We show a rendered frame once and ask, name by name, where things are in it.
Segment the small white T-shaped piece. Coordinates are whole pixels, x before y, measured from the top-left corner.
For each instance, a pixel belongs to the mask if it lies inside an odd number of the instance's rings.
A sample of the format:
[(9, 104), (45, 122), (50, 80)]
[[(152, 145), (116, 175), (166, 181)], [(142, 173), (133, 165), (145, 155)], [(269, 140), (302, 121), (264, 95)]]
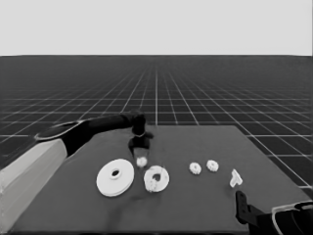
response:
[(241, 178), (240, 174), (235, 169), (232, 170), (231, 174), (232, 174), (232, 177), (230, 180), (230, 186), (232, 188), (235, 188), (236, 186), (241, 186), (244, 181)]

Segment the large thick white disc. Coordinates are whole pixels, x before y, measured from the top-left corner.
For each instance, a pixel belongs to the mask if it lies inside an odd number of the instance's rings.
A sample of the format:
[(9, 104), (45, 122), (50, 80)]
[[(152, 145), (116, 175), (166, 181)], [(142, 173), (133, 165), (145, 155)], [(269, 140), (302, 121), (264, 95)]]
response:
[(133, 164), (125, 159), (117, 159), (105, 164), (98, 172), (96, 186), (106, 197), (116, 197), (124, 193), (133, 183)]

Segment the white round carrier with pins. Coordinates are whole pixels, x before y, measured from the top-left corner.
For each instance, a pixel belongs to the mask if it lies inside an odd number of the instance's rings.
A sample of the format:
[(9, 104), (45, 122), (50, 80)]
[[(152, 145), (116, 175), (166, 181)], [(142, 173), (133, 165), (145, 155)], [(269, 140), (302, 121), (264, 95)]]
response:
[(148, 192), (161, 192), (169, 184), (168, 171), (159, 165), (151, 166), (144, 174), (144, 183)]

